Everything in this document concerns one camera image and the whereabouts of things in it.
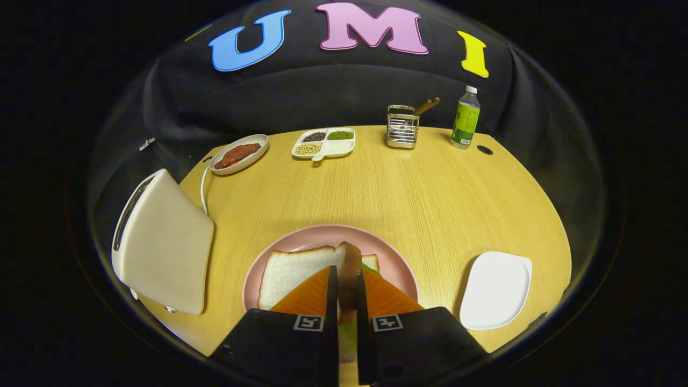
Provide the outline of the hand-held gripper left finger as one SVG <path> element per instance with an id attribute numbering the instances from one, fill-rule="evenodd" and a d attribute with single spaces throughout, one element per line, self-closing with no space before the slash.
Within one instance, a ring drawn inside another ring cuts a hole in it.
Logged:
<path id="1" fill-rule="evenodd" d="M 272 310 L 248 310 L 210 362 L 240 386 L 337 386 L 337 301 L 338 272 L 329 266 Z"/>

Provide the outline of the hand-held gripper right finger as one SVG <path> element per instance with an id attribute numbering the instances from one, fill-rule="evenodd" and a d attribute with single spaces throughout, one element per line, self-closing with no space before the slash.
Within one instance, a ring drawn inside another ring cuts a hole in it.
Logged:
<path id="1" fill-rule="evenodd" d="M 368 267 L 357 297 L 361 385 L 445 386 L 489 358 L 445 307 L 420 306 Z"/>

